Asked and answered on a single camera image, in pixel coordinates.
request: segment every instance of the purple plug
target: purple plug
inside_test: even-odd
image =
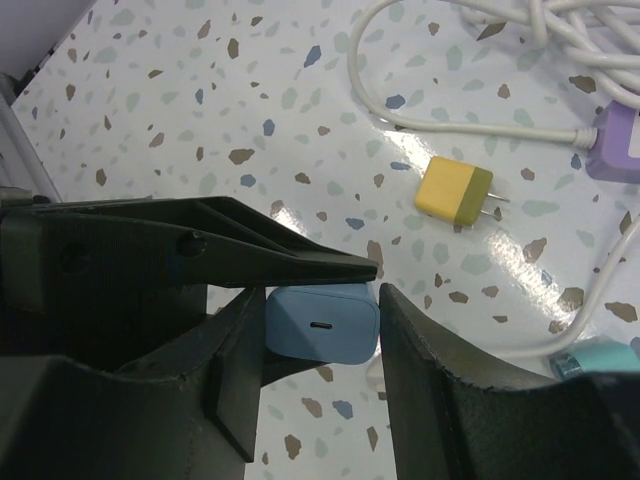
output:
[[[586,169],[596,180],[640,183],[640,113],[611,102],[593,122],[598,139]]]

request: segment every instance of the cable strain relief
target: cable strain relief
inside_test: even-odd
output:
[[[576,148],[591,149],[598,139],[598,129],[593,127],[578,128],[576,130],[576,138],[573,140],[573,146]]]

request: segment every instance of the white label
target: white label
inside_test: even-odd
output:
[[[629,156],[640,158],[640,111],[636,110],[631,128],[631,138],[629,139]]]

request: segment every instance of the light blue object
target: light blue object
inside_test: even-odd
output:
[[[379,332],[367,284],[281,287],[267,300],[267,347],[280,355],[357,365],[371,358]]]
[[[584,342],[552,358],[551,368],[558,378],[567,380],[583,372],[640,372],[640,359],[624,343]]]

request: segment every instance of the speckled tabletop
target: speckled tabletop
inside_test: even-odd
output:
[[[570,147],[371,118],[345,70],[365,3],[98,0],[14,108],[65,200],[233,195],[380,261],[379,281],[478,345],[551,338],[638,213],[638,188],[593,181]],[[397,4],[365,35],[365,83],[390,108],[440,120],[565,128],[606,106],[587,72],[525,31],[480,33],[448,4]],[[497,219],[462,231],[421,215],[412,198],[436,153],[493,170],[512,203],[489,202]],[[633,247],[584,336],[638,335],[639,257]],[[232,293],[212,290],[212,306]],[[264,389],[247,478],[394,479],[386,403],[364,371]]]

